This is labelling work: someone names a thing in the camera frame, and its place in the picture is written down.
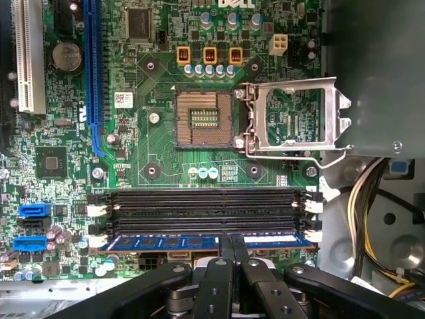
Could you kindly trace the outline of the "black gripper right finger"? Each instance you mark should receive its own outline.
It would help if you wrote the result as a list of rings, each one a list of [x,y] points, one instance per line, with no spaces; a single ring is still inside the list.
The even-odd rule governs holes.
[[[302,264],[278,274],[232,238],[240,267],[241,307],[266,318],[423,318],[424,311]]]

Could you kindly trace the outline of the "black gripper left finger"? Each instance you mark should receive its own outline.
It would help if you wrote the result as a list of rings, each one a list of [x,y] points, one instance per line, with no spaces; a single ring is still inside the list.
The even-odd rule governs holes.
[[[168,263],[52,314],[52,318],[230,318],[232,239],[205,267]]]

